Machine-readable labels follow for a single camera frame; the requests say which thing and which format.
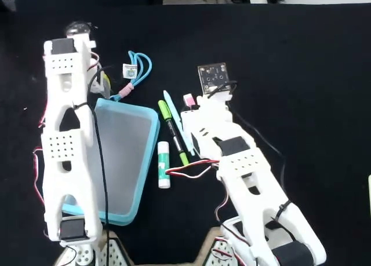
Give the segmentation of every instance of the glue stick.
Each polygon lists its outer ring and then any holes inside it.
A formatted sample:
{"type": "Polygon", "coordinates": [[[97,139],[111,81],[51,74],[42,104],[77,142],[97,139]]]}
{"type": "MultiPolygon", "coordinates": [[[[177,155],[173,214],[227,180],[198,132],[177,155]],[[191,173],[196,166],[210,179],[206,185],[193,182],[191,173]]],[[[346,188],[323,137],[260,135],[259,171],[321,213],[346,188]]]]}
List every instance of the glue stick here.
{"type": "Polygon", "coordinates": [[[158,187],[160,189],[170,188],[170,176],[165,173],[169,169],[169,143],[160,141],[157,144],[158,153],[158,187]]]}

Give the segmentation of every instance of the light blue stylus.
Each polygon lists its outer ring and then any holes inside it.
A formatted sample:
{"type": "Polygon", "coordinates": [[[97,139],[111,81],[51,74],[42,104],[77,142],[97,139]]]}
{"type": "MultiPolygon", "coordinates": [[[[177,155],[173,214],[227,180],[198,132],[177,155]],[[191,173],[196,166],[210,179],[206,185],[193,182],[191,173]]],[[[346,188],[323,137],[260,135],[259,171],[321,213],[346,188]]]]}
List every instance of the light blue stylus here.
{"type": "Polygon", "coordinates": [[[175,121],[176,127],[179,130],[179,133],[180,133],[180,135],[181,135],[181,137],[182,137],[182,139],[185,143],[185,146],[187,147],[188,152],[190,152],[191,155],[194,156],[195,151],[193,150],[193,143],[188,139],[186,134],[183,132],[183,128],[181,126],[181,120],[180,120],[179,114],[178,114],[178,112],[175,108],[175,105],[173,103],[172,98],[170,97],[169,93],[166,90],[163,91],[163,97],[165,98],[165,101],[168,104],[169,110],[170,110],[170,112],[172,114],[172,117],[175,121]]]}

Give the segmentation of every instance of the robotic arm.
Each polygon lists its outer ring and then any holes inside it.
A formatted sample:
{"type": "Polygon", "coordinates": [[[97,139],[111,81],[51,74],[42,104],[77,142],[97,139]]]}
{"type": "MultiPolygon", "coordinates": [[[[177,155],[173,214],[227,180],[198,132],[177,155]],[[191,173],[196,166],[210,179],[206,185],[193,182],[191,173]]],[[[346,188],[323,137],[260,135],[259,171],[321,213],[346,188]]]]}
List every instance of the robotic arm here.
{"type": "MultiPolygon", "coordinates": [[[[67,38],[44,44],[48,104],[41,134],[45,160],[42,188],[50,240],[74,249],[80,265],[94,263],[94,258],[98,265],[102,224],[86,156],[87,148],[93,146],[95,130],[92,112],[85,104],[88,82],[97,72],[98,61],[91,57],[95,42],[89,38],[89,29],[83,26],[77,24],[67,38]],[[60,132],[68,108],[75,110],[80,128],[60,132]],[[84,216],[62,217],[61,207],[67,195],[77,200],[84,216]],[[81,253],[85,254],[84,259],[80,258],[81,253]]],[[[93,89],[104,92],[101,80],[101,83],[94,80],[93,89]]]]}
{"type": "Polygon", "coordinates": [[[212,81],[207,77],[206,85],[201,74],[200,78],[204,95],[197,97],[198,106],[181,113],[183,129],[200,158],[219,161],[217,178],[238,213],[221,226],[228,243],[246,265],[324,263],[325,249],[302,212],[289,202],[253,137],[232,121],[225,104],[231,99],[230,91],[210,97],[212,81]],[[241,223],[239,232],[236,226],[241,223]]]}

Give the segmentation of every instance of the blue plastic box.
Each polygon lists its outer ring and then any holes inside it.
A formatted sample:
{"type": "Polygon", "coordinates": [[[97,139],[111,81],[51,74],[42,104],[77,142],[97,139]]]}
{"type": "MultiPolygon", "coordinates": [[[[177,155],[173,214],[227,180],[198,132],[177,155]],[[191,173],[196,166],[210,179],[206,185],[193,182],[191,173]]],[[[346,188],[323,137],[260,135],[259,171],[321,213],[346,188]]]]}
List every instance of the blue plastic box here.
{"type": "MultiPolygon", "coordinates": [[[[97,114],[108,191],[110,224],[128,225],[137,214],[144,182],[156,146],[158,114],[145,107],[98,99],[97,114]]],[[[105,220],[99,150],[88,149],[89,170],[97,191],[99,217],[105,220]]],[[[67,196],[63,212],[82,215],[76,200],[67,196]]]]}

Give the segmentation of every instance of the circuit board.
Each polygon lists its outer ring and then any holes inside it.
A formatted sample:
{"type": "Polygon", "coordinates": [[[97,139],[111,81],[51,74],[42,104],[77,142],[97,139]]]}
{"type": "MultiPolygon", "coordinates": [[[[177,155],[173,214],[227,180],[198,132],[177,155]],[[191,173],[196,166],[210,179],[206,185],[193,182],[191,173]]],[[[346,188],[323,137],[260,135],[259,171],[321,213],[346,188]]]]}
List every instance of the circuit board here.
{"type": "MultiPolygon", "coordinates": [[[[198,66],[198,75],[204,94],[211,93],[215,88],[229,81],[225,63],[198,66]]],[[[229,91],[230,89],[230,85],[227,85],[220,91],[229,91]]]]}

